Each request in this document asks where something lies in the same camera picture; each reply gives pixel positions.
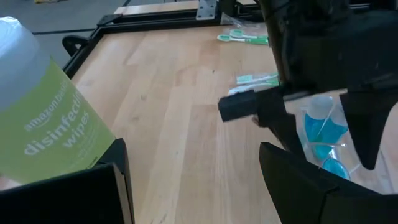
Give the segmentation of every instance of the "blue soap bottle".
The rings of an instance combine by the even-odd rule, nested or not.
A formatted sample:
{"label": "blue soap bottle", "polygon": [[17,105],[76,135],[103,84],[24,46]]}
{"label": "blue soap bottle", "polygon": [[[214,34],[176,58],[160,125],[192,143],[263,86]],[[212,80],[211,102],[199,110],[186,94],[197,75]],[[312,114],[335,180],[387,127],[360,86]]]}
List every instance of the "blue soap bottle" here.
{"label": "blue soap bottle", "polygon": [[[315,138],[315,142],[322,142],[327,144],[336,144],[340,138],[348,131],[347,121],[344,115],[344,110],[341,103],[337,103],[326,120],[319,135]],[[313,153],[319,160],[324,160],[328,157],[329,152],[333,149],[332,146],[315,145]]]}
{"label": "blue soap bottle", "polygon": [[319,95],[310,100],[304,117],[304,128],[310,142],[317,138],[332,107],[331,96]]}

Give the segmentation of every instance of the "green toothbrush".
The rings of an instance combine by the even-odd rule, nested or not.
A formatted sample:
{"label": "green toothbrush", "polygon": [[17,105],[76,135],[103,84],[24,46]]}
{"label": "green toothbrush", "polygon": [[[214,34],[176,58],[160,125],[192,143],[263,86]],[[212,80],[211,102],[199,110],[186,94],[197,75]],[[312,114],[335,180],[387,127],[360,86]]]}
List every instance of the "green toothbrush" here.
{"label": "green toothbrush", "polygon": [[229,32],[231,37],[234,38],[250,38],[250,39],[257,39],[257,38],[268,38],[267,35],[247,35],[240,29],[231,29]]}
{"label": "green toothbrush", "polygon": [[231,37],[228,34],[220,34],[219,36],[217,36],[217,39],[220,40],[220,41],[224,41],[224,42],[237,41],[237,42],[245,42],[245,43],[249,43],[249,44],[268,45],[268,38],[256,38],[256,39],[245,38],[245,39],[239,39],[239,38]]}

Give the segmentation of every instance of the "disinfecting wipes container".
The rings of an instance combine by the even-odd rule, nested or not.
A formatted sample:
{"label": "disinfecting wipes container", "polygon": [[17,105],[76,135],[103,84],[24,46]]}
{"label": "disinfecting wipes container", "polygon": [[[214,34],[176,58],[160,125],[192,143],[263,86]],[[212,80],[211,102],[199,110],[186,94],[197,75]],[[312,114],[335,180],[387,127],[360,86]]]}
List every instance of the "disinfecting wipes container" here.
{"label": "disinfecting wipes container", "polygon": [[0,18],[0,174],[26,184],[92,167],[115,137],[18,20]]}

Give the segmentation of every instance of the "wooden tabletop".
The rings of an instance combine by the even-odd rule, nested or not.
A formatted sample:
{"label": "wooden tabletop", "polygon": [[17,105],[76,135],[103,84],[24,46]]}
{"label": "wooden tabletop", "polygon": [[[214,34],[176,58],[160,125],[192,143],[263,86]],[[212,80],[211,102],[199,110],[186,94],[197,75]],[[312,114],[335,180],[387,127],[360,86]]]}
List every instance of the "wooden tabletop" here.
{"label": "wooden tabletop", "polygon": [[[196,7],[176,2],[116,13]],[[106,35],[72,80],[127,143],[138,224],[280,223],[258,160],[260,142],[280,147],[278,140],[250,118],[223,123],[216,105],[238,75],[276,72],[272,50],[219,42],[224,28]],[[386,127],[393,134],[394,122]],[[387,156],[398,160],[396,151]],[[398,170],[391,161],[389,169]]]}

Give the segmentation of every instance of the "green label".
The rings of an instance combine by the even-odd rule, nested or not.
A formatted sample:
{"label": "green label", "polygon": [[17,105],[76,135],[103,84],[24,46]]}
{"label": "green label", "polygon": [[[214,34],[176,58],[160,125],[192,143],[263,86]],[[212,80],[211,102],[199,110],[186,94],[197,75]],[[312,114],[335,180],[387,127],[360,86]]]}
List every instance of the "green label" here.
{"label": "green label", "polygon": [[115,140],[52,60],[0,124],[0,173],[22,184],[90,168]]}

